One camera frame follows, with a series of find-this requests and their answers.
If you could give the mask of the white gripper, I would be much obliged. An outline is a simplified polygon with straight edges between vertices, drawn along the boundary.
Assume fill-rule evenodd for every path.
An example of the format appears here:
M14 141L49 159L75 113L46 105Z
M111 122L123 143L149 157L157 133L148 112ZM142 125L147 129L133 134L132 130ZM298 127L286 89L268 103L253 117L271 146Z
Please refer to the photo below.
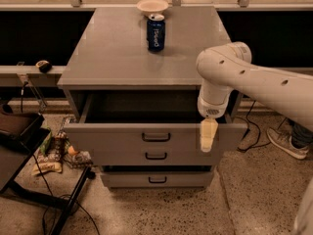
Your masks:
M198 98L198 111L205 118L201 122L201 150L205 153L211 151L214 137L218 129L218 122L215 118L224 116L228 101L221 105L207 103L202 97Z

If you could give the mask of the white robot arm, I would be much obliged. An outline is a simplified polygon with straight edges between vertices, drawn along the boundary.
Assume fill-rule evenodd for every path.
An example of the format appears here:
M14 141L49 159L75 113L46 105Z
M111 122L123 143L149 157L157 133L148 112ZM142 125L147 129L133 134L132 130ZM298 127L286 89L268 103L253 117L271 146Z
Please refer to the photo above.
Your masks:
M238 90L293 121L292 131L266 131L277 151L299 161L312 148L313 78L307 74L253 65L242 42L208 48L197 57L202 77L198 109L206 118L226 111L229 95ZM266 162L266 169L247 185L251 192L235 212L242 229L238 235L313 235L313 180L299 181L300 174L286 165Z

